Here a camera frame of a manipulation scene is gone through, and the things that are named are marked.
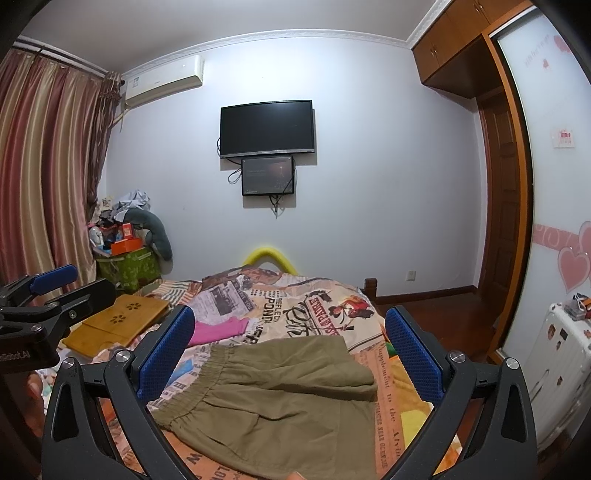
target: crown molding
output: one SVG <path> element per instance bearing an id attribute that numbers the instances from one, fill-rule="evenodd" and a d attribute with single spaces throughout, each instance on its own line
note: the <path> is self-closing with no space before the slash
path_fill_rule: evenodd
<path id="1" fill-rule="evenodd" d="M 427 33 L 427 30 L 435 23 L 447 6 L 452 3 L 452 0 L 435 0 L 433 6 L 429 9 L 427 14 L 418 23 L 417 28 L 414 29 L 413 33 L 410 34 L 406 41 L 407 48 L 413 48 L 421 37 Z"/>
<path id="2" fill-rule="evenodd" d="M 124 79 L 129 79 L 138 76 L 140 73 L 145 72 L 146 70 L 153 69 L 170 61 L 196 55 L 202 51 L 211 50 L 213 48 L 226 47 L 228 45 L 236 45 L 239 43 L 258 40 L 271 40 L 274 38 L 346 38 L 348 40 L 370 41 L 374 43 L 390 45 L 393 47 L 408 48 L 408 43 L 405 40 L 384 37 L 383 35 L 376 35 L 372 33 L 351 32 L 348 30 L 324 30 L 315 28 L 272 30 L 267 32 L 247 33 L 244 35 L 236 35 L 234 37 L 220 38 L 219 40 L 212 40 L 194 45 L 192 47 L 183 48 L 182 50 L 177 50 L 139 65 L 136 68 L 125 72 L 122 77 Z"/>

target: wooden door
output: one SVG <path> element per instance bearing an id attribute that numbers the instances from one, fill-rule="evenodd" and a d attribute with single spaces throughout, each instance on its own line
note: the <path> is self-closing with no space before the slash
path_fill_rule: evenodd
<path id="1" fill-rule="evenodd" d="M 509 10 L 515 8 L 523 0 L 476 0 L 482 13 L 490 23 L 499 20 Z"/>
<path id="2" fill-rule="evenodd" d="M 447 9 L 447 16 L 464 45 L 468 45 L 490 25 L 476 0 L 454 0 Z"/>
<path id="3" fill-rule="evenodd" d="M 418 75 L 421 78 L 421 82 L 425 82 L 439 68 L 439 63 L 433 50 L 431 36 L 431 31 L 428 31 L 413 48 L 414 59 L 417 62 Z"/>
<path id="4" fill-rule="evenodd" d="M 515 129 L 504 92 L 479 104 L 485 133 L 488 223 L 479 293 L 500 314 L 511 282 L 519 227 L 519 165 Z"/>
<path id="5" fill-rule="evenodd" d="M 440 67 L 464 46 L 447 13 L 439 17 L 439 20 L 431 27 L 429 34 Z"/>

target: heart decal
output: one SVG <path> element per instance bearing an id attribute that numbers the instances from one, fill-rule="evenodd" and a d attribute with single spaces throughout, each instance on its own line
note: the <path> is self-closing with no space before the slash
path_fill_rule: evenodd
<path id="1" fill-rule="evenodd" d="M 591 222 L 585 222 L 579 229 L 579 248 L 591 255 Z"/>
<path id="2" fill-rule="evenodd" d="M 570 292 L 587 280 L 589 273 L 591 273 L 591 261 L 589 261 L 589 256 L 585 250 L 575 255 L 572 248 L 564 247 L 558 253 L 558 270 L 560 271 L 566 291 Z"/>

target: curtain rod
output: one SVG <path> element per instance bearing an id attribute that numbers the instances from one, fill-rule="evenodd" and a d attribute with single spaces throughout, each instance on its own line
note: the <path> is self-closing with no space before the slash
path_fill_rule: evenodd
<path id="1" fill-rule="evenodd" d="M 46 57 L 59 60 L 78 69 L 98 75 L 99 77 L 104 77 L 108 73 L 107 70 L 99 67 L 98 65 L 72 55 L 71 53 L 61 50 L 60 48 L 49 45 L 48 43 L 40 42 L 33 38 L 24 37 L 23 35 L 18 37 L 13 46 L 34 53 L 41 53 Z"/>

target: metal screw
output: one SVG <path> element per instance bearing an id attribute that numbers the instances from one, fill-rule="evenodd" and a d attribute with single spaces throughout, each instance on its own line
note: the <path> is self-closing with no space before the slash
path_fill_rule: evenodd
<path id="1" fill-rule="evenodd" d="M 115 360 L 121 363 L 126 362 L 130 358 L 131 352 L 129 350 L 121 350 L 120 352 L 117 352 L 117 354 L 115 355 Z"/>
<path id="2" fill-rule="evenodd" d="M 72 358 L 71 356 L 69 356 L 61 363 L 61 365 L 63 368 L 72 368 L 75 363 L 76 363 L 76 360 L 74 358 Z"/>
<path id="3" fill-rule="evenodd" d="M 507 362 L 507 366 L 509 368 L 511 368 L 512 370 L 517 370 L 519 368 L 519 362 L 517 360 L 515 360 L 514 358 L 508 358 L 506 360 Z"/>
<path id="4" fill-rule="evenodd" d="M 466 361 L 466 354 L 458 350 L 454 350 L 453 352 L 449 353 L 449 358 L 452 359 L 452 362 L 462 364 Z"/>

